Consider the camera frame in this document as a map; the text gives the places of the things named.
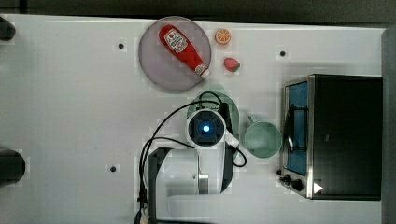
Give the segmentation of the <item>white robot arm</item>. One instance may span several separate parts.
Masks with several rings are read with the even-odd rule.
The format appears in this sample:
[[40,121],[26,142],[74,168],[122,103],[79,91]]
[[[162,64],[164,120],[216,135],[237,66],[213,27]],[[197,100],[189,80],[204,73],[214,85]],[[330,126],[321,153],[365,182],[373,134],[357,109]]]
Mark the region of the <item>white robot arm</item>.
[[148,156],[148,223],[172,223],[163,211],[172,196],[221,194],[233,180],[239,140],[233,135],[229,108],[202,108],[186,121],[188,145],[158,147]]

